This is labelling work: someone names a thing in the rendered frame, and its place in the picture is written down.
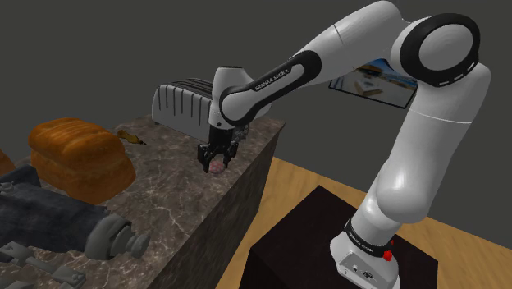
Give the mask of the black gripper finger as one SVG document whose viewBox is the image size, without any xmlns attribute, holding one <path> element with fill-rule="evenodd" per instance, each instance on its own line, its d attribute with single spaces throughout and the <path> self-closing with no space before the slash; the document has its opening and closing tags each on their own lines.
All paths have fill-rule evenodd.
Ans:
<svg viewBox="0 0 512 289">
<path fill-rule="evenodd" d="M 198 161 L 203 166 L 203 171 L 205 173 L 209 173 L 210 163 L 212 160 L 212 154 L 209 149 L 208 144 L 199 144 L 198 145 Z"/>
<path fill-rule="evenodd" d="M 229 162 L 236 156 L 239 143 L 231 141 L 223 151 L 224 168 L 228 168 Z"/>
</svg>

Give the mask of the silver ribbed toaster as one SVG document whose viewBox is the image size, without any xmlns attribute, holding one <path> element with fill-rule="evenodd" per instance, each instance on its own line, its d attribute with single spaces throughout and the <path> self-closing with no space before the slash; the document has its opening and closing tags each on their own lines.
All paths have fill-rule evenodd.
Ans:
<svg viewBox="0 0 512 289">
<path fill-rule="evenodd" d="M 213 87 L 212 82 L 199 78 L 160 85 L 153 96 L 153 121 L 197 140 L 208 141 Z"/>
</svg>

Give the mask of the small brown curved object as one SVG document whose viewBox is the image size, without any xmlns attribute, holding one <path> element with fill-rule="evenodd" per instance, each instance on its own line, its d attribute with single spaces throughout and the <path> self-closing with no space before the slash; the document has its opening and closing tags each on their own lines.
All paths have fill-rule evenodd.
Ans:
<svg viewBox="0 0 512 289">
<path fill-rule="evenodd" d="M 121 139 L 127 140 L 132 144 L 145 145 L 145 142 L 143 142 L 137 135 L 130 134 L 124 130 L 119 130 L 117 132 L 117 136 Z"/>
</svg>

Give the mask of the dark robot stand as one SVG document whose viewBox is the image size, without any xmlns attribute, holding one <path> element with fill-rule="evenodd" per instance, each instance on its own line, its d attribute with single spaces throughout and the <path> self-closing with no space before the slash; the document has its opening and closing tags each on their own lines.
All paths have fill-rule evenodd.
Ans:
<svg viewBox="0 0 512 289">
<path fill-rule="evenodd" d="M 318 186 L 251 247 L 239 289 L 361 289 L 337 272 L 330 252 L 355 212 Z"/>
</svg>

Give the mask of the large brown bread loaf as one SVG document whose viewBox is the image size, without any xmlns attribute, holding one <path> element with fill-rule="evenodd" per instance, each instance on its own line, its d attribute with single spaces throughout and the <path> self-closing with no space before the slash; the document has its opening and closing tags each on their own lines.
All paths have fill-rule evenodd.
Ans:
<svg viewBox="0 0 512 289">
<path fill-rule="evenodd" d="M 134 166 L 120 139 L 74 117 L 37 125 L 28 136 L 31 165 L 40 178 L 89 204 L 101 204 L 135 180 Z"/>
</svg>

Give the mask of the dark grey kitchen appliance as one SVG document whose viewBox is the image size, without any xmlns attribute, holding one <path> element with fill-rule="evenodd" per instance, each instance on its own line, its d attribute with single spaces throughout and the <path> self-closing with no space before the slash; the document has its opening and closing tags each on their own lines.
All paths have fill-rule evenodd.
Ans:
<svg viewBox="0 0 512 289">
<path fill-rule="evenodd" d="M 149 236 L 132 231 L 131 221 L 105 206 L 44 189 L 30 165 L 0 176 L 0 262 L 36 267 L 51 275 L 59 289 L 81 289 L 86 275 L 37 259 L 33 248 L 55 253 L 75 250 L 95 260 L 128 252 L 139 259 L 149 241 Z"/>
</svg>

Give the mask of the framed wall picture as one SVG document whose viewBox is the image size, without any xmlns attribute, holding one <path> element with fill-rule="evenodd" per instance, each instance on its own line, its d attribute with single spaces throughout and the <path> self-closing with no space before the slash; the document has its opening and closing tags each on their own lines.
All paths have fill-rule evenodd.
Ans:
<svg viewBox="0 0 512 289">
<path fill-rule="evenodd" d="M 330 89 L 407 108 L 418 88 L 417 81 L 401 75 L 386 59 L 376 59 L 330 81 Z"/>
</svg>

